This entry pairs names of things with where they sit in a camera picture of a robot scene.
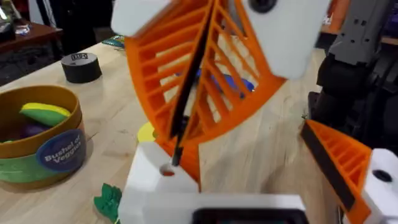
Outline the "left gripper white orange right finger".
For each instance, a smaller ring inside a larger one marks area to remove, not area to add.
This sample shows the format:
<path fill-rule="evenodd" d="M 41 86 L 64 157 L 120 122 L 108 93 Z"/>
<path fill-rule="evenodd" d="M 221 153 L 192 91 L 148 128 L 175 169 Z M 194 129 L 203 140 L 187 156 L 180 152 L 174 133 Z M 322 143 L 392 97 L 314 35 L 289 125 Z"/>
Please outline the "left gripper white orange right finger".
<path fill-rule="evenodd" d="M 300 135 L 338 197 L 341 223 L 397 223 L 397 156 L 317 121 Z"/>

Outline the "left gripper bare white left finger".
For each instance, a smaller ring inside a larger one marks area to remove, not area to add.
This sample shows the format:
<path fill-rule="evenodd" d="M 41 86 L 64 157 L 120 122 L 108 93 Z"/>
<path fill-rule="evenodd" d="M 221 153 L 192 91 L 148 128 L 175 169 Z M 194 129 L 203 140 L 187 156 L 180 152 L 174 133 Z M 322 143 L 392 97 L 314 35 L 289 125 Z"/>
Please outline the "left gripper bare white left finger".
<path fill-rule="evenodd" d="M 199 192 L 199 184 L 180 166 L 172 166 L 171 160 L 154 141 L 137 145 L 118 207 L 122 224 L 173 223 L 175 199 L 165 195 Z"/>

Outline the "white orange finger of the right gripper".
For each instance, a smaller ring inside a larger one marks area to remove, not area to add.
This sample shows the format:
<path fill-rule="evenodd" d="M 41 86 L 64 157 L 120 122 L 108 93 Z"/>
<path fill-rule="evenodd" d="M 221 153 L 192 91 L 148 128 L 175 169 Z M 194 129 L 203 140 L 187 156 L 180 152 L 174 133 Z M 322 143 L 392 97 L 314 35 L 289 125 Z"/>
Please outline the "white orange finger of the right gripper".
<path fill-rule="evenodd" d="M 214 1 L 195 101 L 183 142 L 235 128 L 288 79 L 300 78 L 328 1 Z"/>
<path fill-rule="evenodd" d="M 205 52 L 210 0 L 117 0 L 111 28 L 124 36 L 131 77 L 142 108 L 166 141 L 175 141 L 180 164 L 188 117 L 184 115 Z"/>

